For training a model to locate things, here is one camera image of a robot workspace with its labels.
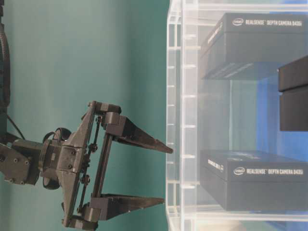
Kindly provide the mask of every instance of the metal rod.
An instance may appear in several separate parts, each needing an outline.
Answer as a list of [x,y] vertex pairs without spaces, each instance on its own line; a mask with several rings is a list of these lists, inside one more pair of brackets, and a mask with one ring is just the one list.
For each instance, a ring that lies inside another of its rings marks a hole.
[[105,133],[101,157],[100,157],[100,161],[99,161],[97,172],[96,172],[96,178],[95,178],[95,183],[93,187],[92,197],[101,197],[112,139],[113,139],[112,135]]
[[[98,137],[98,132],[100,130],[101,121],[102,121],[102,117],[101,116],[97,117],[95,137],[94,137],[94,142],[92,144],[92,147],[96,146],[96,144],[97,144],[97,137]],[[92,152],[93,152],[93,150],[89,147],[89,150],[88,150],[88,158],[89,158],[89,160],[90,160],[90,155],[91,155]],[[86,167],[86,169],[85,169],[85,171],[83,173],[83,176],[82,176],[83,179],[85,179],[86,176],[87,176],[87,170],[88,170],[88,168]],[[89,184],[88,182],[84,182],[84,184],[83,184],[80,204],[79,204],[79,208],[78,208],[79,211],[81,211],[81,209],[83,207],[83,202],[84,202],[84,199],[85,199],[85,195],[86,195],[86,190],[87,190],[88,184]]]

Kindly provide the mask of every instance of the camera box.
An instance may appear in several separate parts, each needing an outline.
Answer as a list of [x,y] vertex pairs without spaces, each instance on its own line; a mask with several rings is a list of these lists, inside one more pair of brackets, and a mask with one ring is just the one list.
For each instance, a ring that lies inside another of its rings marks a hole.
[[228,211],[308,209],[308,164],[291,158],[202,151],[200,183]]
[[208,79],[261,79],[306,54],[307,17],[300,14],[225,13],[201,46]]
[[279,69],[280,129],[308,131],[308,56]]

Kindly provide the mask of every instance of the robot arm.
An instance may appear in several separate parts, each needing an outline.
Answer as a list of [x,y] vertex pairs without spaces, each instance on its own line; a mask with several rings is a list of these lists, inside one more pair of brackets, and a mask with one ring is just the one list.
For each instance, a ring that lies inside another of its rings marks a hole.
[[[56,132],[47,134],[54,135],[52,140],[45,137],[43,143],[17,139],[11,148],[1,144],[0,171],[5,175],[5,180],[14,184],[35,185],[41,176],[45,188],[57,189],[61,186],[65,227],[93,231],[96,230],[99,220],[161,204],[164,200],[160,198],[102,194],[112,141],[164,153],[173,152],[120,114],[119,106],[92,101],[76,132],[70,134],[68,130],[59,128]],[[89,144],[95,117],[95,138],[94,142]],[[105,137],[94,188],[90,202],[83,204],[90,179],[87,175],[90,155],[97,150],[100,127],[105,130]],[[77,209],[78,216],[75,216],[73,213],[80,183],[84,186]]]

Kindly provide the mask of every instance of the intel logo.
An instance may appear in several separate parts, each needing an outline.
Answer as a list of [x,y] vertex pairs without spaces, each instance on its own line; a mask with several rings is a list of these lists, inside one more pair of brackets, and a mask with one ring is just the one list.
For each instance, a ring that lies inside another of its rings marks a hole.
[[244,23],[244,19],[242,19],[242,18],[236,18],[236,19],[233,20],[233,25],[235,25],[235,26],[240,26],[243,23]]
[[237,176],[242,175],[242,174],[245,173],[245,168],[243,168],[243,167],[237,167],[237,168],[233,171],[233,173],[234,173],[235,175],[237,175]]

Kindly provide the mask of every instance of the teal backdrop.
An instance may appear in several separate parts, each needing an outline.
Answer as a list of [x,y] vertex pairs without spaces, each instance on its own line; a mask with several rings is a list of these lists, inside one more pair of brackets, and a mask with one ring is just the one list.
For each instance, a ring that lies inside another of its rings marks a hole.
[[[12,65],[8,113],[28,140],[41,141],[57,127],[75,131],[87,103],[96,100],[121,105],[123,115],[165,141],[168,0],[5,3]],[[11,126],[9,131],[15,133]],[[92,179],[98,159],[96,152]],[[114,143],[103,191],[164,197],[165,154]],[[48,191],[41,179],[22,187],[1,175],[0,230],[69,230],[61,225],[61,201],[61,189]],[[165,231],[165,206],[101,221],[98,230]]]

